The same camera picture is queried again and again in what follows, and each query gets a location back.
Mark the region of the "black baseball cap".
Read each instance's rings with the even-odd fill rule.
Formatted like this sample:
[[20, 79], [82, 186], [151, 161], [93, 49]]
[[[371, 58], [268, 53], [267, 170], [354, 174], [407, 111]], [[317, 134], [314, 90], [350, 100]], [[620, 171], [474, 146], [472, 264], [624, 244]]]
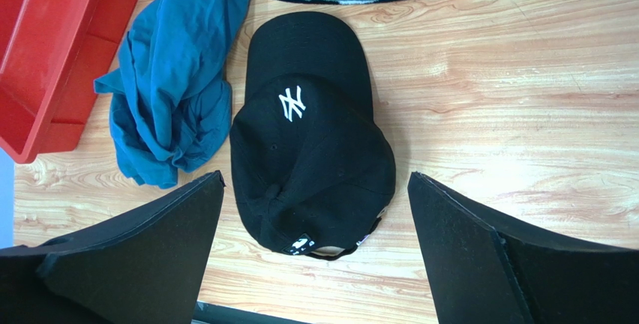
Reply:
[[364, 50], [327, 13], [288, 13], [256, 30], [229, 139], [241, 222], [277, 254], [352, 254], [395, 195]]

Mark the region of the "blue t shirt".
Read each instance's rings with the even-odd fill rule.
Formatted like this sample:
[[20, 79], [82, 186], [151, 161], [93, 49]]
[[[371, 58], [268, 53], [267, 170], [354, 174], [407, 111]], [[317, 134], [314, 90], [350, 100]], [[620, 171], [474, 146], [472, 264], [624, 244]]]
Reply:
[[109, 129], [121, 172], [176, 186], [208, 162], [231, 127], [224, 66], [250, 0], [154, 0], [134, 19], [119, 66], [94, 81], [111, 94]]

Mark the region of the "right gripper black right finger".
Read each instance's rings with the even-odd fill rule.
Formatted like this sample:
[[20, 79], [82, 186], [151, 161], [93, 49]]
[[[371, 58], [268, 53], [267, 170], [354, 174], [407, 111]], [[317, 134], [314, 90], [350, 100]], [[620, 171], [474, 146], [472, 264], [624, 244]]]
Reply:
[[638, 252], [562, 235], [420, 172], [407, 187], [441, 323], [636, 323]]

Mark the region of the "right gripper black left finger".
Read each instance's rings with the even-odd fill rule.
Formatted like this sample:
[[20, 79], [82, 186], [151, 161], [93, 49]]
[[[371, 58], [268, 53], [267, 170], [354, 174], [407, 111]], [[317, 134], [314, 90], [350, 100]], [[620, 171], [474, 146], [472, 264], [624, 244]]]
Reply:
[[3, 323], [189, 323], [224, 198], [207, 173], [34, 247], [1, 251]]

